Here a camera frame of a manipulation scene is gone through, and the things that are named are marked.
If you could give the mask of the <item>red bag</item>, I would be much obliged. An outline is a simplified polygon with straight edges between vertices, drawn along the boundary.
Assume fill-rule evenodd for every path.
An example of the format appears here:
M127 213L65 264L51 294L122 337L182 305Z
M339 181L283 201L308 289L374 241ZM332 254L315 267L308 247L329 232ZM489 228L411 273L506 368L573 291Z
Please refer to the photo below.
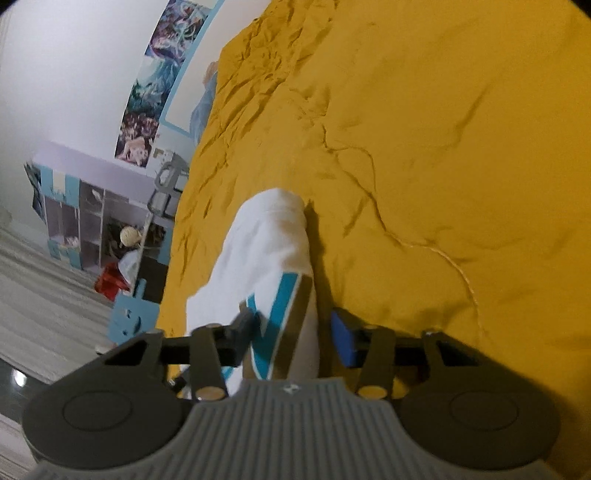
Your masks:
M104 267L94 283L94 290L111 302L115 301L120 291L129 291L129 284L120 273L117 262L111 262Z

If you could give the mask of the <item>cream yarn ball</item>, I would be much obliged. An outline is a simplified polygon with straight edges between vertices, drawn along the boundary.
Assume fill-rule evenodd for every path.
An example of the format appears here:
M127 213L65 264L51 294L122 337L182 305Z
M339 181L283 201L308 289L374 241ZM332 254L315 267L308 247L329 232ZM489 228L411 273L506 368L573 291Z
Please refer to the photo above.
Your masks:
M125 226L119 234L120 243L125 248L132 248L141 242L142 233L133 226Z

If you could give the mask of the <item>blue white desk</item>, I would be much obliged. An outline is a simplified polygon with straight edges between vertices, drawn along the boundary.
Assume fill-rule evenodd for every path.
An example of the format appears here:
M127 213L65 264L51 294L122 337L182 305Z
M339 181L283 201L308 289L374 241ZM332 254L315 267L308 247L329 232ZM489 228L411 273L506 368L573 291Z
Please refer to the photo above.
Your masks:
M170 262L172 224L159 223L149 215L146 225L142 228L140 242L140 263L136 275L136 282L145 281L142 298L160 304L163 298L166 277Z

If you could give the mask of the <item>white blue headboard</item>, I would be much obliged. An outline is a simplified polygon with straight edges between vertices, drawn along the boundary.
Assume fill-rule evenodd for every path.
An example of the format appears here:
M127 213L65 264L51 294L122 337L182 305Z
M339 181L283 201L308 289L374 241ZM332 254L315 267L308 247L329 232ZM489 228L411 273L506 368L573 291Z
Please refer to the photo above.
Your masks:
M189 47L162 111L160 124L186 137L190 136L191 112L204 94L204 76L208 65L221 53L225 4L226 1L215 3L197 39Z

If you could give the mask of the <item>blue chair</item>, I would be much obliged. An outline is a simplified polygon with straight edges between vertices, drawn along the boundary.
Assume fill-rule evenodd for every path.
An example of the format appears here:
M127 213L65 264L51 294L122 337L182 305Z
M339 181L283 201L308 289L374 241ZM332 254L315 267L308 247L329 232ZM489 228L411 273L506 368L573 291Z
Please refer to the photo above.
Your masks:
M155 328L159 305L143 298L146 286L146 280L140 279L134 295L119 291L115 296L107 330L112 343L120 345Z

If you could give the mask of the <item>lilac shelf unit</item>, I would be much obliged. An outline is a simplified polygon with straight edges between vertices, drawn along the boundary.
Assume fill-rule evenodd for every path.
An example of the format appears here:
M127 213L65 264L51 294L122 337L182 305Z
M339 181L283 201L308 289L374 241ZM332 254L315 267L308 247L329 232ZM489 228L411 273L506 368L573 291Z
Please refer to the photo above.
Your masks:
M50 141L40 145L32 167L39 172L50 255L100 272L110 261L108 225L143 222L152 179Z

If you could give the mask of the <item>blue pillow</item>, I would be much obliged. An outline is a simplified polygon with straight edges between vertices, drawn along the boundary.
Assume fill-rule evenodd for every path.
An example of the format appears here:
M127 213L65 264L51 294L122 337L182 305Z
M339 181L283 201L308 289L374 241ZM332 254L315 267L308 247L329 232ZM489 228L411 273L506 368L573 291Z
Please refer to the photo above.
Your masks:
M204 94L191 113L189 131L195 146L200 143L205 127L207 126L209 115L211 114L216 91L217 70L217 61L211 62L208 65L204 80L202 81L204 84Z

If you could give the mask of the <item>mustard yellow bed quilt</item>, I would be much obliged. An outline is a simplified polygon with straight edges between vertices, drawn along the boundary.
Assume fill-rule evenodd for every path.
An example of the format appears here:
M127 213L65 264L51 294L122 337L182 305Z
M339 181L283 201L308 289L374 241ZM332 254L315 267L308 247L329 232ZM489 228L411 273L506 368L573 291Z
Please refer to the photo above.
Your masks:
M238 208L308 206L318 312L441 329L543 385L590 475L590 20L570 1L274 1L222 52L158 325Z

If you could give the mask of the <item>anime wall posters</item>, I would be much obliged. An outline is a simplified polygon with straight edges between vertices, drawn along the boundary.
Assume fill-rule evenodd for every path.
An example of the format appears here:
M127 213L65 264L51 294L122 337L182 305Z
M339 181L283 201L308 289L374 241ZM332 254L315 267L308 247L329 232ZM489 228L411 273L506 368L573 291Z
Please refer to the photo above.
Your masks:
M189 48L211 15L209 1L170 0L148 41L124 109L114 157L144 168L160 117Z

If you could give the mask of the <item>white printed t-shirt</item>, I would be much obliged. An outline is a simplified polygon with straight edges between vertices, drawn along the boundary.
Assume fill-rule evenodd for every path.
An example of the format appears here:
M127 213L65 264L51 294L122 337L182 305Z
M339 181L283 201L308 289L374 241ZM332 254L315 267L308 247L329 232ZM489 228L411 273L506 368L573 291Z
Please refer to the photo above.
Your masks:
M228 325L239 311L260 327L238 367L222 368L229 394L245 379L301 382L318 376L318 309L304 201L270 189L240 206L211 278L186 302L186 330Z

